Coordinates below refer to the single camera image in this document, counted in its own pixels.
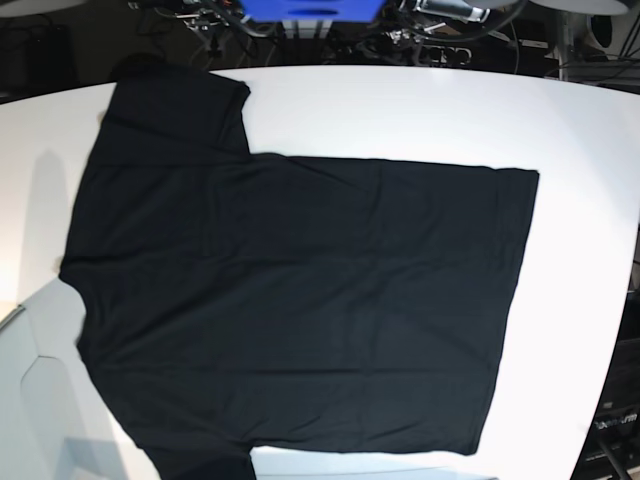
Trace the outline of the black T-shirt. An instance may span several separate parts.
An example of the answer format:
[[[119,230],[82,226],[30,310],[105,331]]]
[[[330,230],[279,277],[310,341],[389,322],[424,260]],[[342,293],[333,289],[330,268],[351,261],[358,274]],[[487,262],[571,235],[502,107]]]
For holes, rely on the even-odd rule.
[[[103,401],[164,479],[252,449],[474,454],[539,175],[250,151],[239,81],[119,81],[60,279]]]

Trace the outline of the blue box overhead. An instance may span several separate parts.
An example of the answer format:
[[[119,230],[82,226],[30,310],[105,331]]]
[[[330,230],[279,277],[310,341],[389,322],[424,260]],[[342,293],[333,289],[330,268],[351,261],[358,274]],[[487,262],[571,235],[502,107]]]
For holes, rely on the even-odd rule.
[[[371,22],[384,0],[242,0],[244,11],[258,22],[331,20]]]

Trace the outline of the black power strip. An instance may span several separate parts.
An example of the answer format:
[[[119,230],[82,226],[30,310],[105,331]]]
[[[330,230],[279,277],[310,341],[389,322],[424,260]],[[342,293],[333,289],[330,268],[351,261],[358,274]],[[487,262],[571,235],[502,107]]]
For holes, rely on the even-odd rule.
[[[466,68],[472,60],[467,48],[417,44],[383,51],[374,45],[359,44],[354,52],[374,63],[420,68]]]

